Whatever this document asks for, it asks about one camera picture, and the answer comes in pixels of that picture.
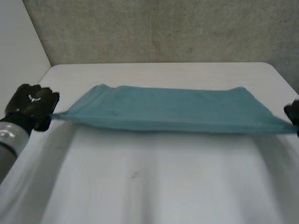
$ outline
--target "white table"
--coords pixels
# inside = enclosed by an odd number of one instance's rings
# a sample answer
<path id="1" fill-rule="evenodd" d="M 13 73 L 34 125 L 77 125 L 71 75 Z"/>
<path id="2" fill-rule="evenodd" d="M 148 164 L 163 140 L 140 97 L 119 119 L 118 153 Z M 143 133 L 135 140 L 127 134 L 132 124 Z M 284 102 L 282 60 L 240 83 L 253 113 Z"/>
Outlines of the white table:
<path id="1" fill-rule="evenodd" d="M 56 112 L 97 84 L 246 87 L 275 115 L 295 91 L 265 63 L 57 65 L 40 84 Z M 33 133 L 0 187 L 2 224 L 298 223 L 292 136 L 107 131 L 54 121 Z"/>

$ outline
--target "gray wall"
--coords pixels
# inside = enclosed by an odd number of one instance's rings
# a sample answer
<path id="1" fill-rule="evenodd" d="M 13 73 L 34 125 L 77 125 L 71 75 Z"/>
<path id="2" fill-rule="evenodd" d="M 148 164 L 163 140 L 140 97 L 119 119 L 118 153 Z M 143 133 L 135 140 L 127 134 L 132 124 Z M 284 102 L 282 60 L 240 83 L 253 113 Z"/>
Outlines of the gray wall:
<path id="1" fill-rule="evenodd" d="M 298 0 L 23 0 L 52 65 L 267 62 L 299 92 Z"/>

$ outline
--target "teal towel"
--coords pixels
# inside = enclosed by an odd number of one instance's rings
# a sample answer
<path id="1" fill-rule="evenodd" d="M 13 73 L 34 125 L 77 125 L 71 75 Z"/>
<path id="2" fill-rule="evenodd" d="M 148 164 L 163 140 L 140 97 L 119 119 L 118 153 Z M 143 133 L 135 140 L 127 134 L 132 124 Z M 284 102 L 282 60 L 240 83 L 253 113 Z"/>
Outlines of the teal towel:
<path id="1" fill-rule="evenodd" d="M 244 87 L 206 91 L 101 84 L 52 118 L 132 131 L 297 132 L 297 127 L 273 116 Z"/>

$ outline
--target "folded towel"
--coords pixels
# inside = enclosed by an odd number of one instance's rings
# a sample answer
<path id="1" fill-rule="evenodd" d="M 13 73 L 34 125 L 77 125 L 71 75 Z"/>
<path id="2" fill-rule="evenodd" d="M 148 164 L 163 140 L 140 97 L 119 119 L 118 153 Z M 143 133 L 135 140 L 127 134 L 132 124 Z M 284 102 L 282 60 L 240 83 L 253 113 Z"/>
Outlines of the folded towel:
<path id="1" fill-rule="evenodd" d="M 210 91 L 101 84 L 52 118 L 131 131 L 297 132 L 297 127 L 273 116 L 244 87 Z"/>

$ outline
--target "white wall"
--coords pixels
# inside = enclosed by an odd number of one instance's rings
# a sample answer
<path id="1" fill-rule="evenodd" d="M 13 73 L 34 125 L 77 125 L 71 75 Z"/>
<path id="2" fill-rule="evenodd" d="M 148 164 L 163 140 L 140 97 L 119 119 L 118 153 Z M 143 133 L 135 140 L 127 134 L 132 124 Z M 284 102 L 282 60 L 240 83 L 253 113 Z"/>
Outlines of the white wall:
<path id="1" fill-rule="evenodd" d="M 0 0 L 0 118 L 17 87 L 50 67 L 22 0 Z"/>

